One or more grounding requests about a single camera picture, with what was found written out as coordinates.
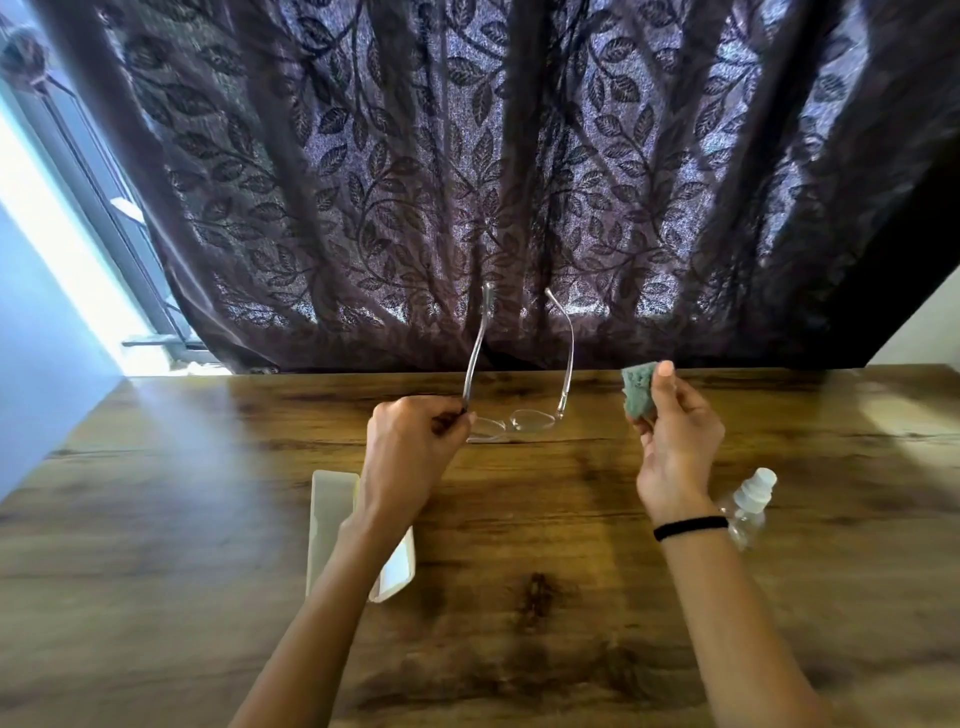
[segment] cleaning sponge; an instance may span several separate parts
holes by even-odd
[[[656,361],[648,361],[646,364],[637,364],[620,370],[620,374],[623,375],[623,394],[627,396],[623,409],[634,420],[647,417],[657,411],[653,397],[650,396],[650,382],[656,368]]]

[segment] wall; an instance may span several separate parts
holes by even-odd
[[[0,206],[0,498],[121,378]]]
[[[871,364],[949,364],[960,371],[960,268],[900,327]]]

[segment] wooden table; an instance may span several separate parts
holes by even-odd
[[[750,568],[838,720],[957,724],[960,376],[689,378],[727,424],[715,491],[780,476]],[[302,602],[313,470],[359,471],[377,402],[461,380],[121,384],[0,505],[0,724],[225,725]],[[548,408],[560,382],[483,375],[475,406]],[[619,389],[578,373],[558,429],[458,454],[338,725],[709,725]]]

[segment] sheer patterned curtain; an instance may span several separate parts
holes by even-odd
[[[948,0],[35,0],[237,370],[789,363],[960,122]]]

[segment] eyeglass temple arm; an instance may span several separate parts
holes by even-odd
[[[549,288],[546,288],[544,291],[547,297],[550,299],[551,303],[557,306],[560,309],[560,312],[564,315],[566,319],[566,324],[570,328],[570,353],[566,358],[566,374],[564,375],[564,389],[560,393],[560,403],[557,405],[557,414],[556,418],[558,420],[562,419],[564,416],[564,410],[566,409],[566,398],[570,394],[570,380],[573,379],[573,322],[570,321],[569,315],[566,313],[566,309],[560,305],[560,302],[557,301],[557,297],[553,295],[553,291]]]
[[[493,284],[483,284],[483,312],[480,316],[480,330],[477,331],[477,340],[473,343],[473,353],[470,355],[470,362],[467,364],[467,377],[464,379],[464,409],[470,404],[470,387],[473,385],[473,370],[476,369],[477,359],[480,357],[480,346],[483,344],[483,337],[487,333],[487,320],[490,318],[493,309]]]

